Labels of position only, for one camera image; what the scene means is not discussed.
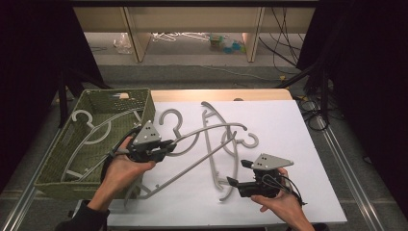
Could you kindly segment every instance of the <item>green plastic basket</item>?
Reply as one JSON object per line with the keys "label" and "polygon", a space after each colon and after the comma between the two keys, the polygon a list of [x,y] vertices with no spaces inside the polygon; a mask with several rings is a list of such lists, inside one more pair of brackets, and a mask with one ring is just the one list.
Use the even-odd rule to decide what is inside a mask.
{"label": "green plastic basket", "polygon": [[[87,170],[94,167],[135,126],[135,123],[139,122],[135,113],[130,112],[135,109],[138,109],[137,113],[142,125],[148,120],[153,121],[156,110],[150,89],[85,90],[71,117],[47,153],[47,159],[36,179],[35,187],[52,198],[92,198],[100,185],[100,172],[103,165],[98,166],[81,182],[76,181],[78,176],[75,175],[84,175]],[[72,154],[92,131],[91,126],[87,125],[89,116],[79,110],[88,112],[92,118],[91,126],[99,126],[99,128],[93,129],[94,133],[87,138],[89,143],[84,144],[77,151],[68,168],[70,173],[64,174]],[[73,120],[74,114],[76,114],[76,121]],[[109,129],[107,120],[117,115],[121,116],[111,121]],[[140,189],[135,189],[132,197],[139,192]],[[125,193],[126,191],[117,198],[124,198]]]}

